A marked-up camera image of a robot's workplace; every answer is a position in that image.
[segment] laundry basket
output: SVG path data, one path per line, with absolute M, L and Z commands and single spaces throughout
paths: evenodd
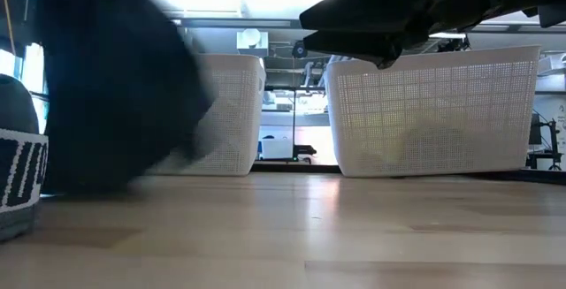
M 349 177 L 524 166 L 539 47 L 328 66 L 334 152 Z
M 202 55 L 203 79 L 211 81 L 216 100 L 199 124 L 214 149 L 202 160 L 179 167 L 169 159 L 151 174 L 248 175 L 257 155 L 265 70 L 259 57 Z
M 33 229 L 47 151 L 44 135 L 0 129 L 0 241 Z

